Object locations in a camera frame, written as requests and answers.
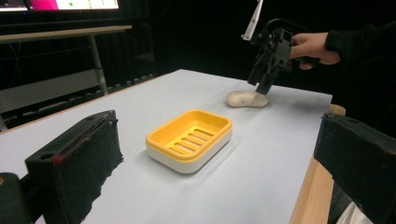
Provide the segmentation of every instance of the yellow soap dish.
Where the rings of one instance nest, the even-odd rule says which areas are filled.
[[[182,173],[201,168],[230,141],[233,124],[204,110],[193,109],[151,132],[146,139],[151,158]]]

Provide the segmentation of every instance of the soap dish drainage slot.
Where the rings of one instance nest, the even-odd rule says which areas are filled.
[[[169,148],[174,150],[176,153],[188,155],[198,150],[212,136],[213,133],[194,129],[192,133],[188,133],[180,142],[175,143]]]

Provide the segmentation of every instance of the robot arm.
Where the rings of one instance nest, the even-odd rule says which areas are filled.
[[[308,32],[308,30],[294,21],[274,19],[268,21],[261,32],[255,33],[261,10],[262,0],[258,0],[247,30],[241,36],[244,40],[250,41],[252,45],[262,46],[247,83],[254,86],[260,83],[256,92],[265,95],[271,89],[280,72],[291,72],[292,66],[289,57],[293,45],[293,35],[297,32]],[[297,61],[318,63],[319,59],[304,57]]]

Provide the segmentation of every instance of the monitor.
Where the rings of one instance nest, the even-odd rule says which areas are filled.
[[[0,0],[1,11],[27,11],[24,0]]]
[[[117,0],[27,0],[33,11],[118,9]]]

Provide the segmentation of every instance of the soap bar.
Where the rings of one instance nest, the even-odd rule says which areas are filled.
[[[114,110],[89,116],[25,160],[47,223],[81,223],[122,162]]]
[[[268,104],[268,98],[256,91],[230,91],[226,101],[232,107],[264,107]]]

